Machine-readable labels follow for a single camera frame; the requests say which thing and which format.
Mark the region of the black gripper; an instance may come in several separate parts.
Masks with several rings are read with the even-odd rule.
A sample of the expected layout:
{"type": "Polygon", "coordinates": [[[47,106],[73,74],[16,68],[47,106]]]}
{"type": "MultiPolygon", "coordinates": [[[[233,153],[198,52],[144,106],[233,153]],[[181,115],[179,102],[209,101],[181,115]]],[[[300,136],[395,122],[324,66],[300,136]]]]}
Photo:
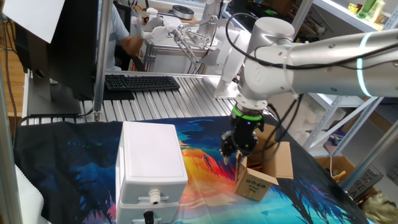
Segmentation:
{"type": "Polygon", "coordinates": [[[258,144],[258,138],[255,129],[259,128],[261,132],[264,130],[263,116],[248,117],[237,116],[231,118],[231,131],[227,131],[221,135],[220,154],[223,156],[225,165],[229,163],[230,157],[235,153],[234,147],[238,150],[236,154],[236,163],[241,161],[253,153],[254,148],[258,144]]]}

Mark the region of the person's hand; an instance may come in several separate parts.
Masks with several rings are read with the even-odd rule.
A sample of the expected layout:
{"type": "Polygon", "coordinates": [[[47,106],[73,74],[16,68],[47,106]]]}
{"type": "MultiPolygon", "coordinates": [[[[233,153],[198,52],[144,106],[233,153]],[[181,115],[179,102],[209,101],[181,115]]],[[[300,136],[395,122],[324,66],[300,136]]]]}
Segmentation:
{"type": "Polygon", "coordinates": [[[144,38],[144,30],[146,26],[146,22],[143,20],[142,16],[132,16],[131,17],[131,25],[135,28],[136,30],[136,35],[138,35],[140,38],[144,38]]]}

